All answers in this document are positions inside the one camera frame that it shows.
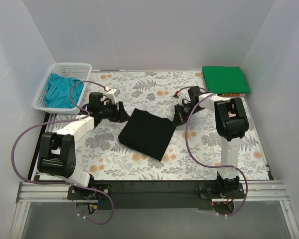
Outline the black t shirt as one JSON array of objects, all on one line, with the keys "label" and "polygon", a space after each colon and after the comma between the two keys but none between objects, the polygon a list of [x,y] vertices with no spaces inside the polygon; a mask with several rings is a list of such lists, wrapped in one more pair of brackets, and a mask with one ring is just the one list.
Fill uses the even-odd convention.
[{"label": "black t shirt", "polygon": [[174,131],[169,119],[134,109],[118,140],[132,150],[161,161]]}]

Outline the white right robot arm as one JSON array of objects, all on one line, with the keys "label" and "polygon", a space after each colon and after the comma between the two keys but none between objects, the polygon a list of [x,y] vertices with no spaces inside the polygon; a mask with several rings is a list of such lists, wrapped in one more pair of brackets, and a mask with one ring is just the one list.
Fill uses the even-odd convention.
[{"label": "white right robot arm", "polygon": [[199,162],[191,153],[188,144],[188,128],[192,116],[204,109],[215,113],[216,130],[221,137],[221,163],[217,167],[217,177],[211,193],[221,198],[232,195],[239,189],[238,168],[239,147],[245,132],[249,129],[249,122],[241,98],[226,98],[218,96],[199,86],[184,87],[174,94],[178,104],[174,106],[173,125],[182,124],[185,128],[185,144],[190,157],[199,165],[206,168],[216,166]]}]

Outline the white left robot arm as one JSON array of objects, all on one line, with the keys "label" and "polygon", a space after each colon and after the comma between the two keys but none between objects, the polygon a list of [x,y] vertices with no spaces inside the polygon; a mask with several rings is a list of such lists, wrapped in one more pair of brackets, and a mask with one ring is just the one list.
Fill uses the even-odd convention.
[{"label": "white left robot arm", "polygon": [[87,106],[80,110],[75,121],[56,132],[44,133],[39,150],[38,171],[79,185],[79,193],[83,198],[93,198],[96,187],[90,183],[91,175],[76,166],[75,143],[102,120],[119,123],[128,121],[129,115],[123,102],[117,100],[119,93],[118,89],[111,89],[105,94],[90,93]]}]

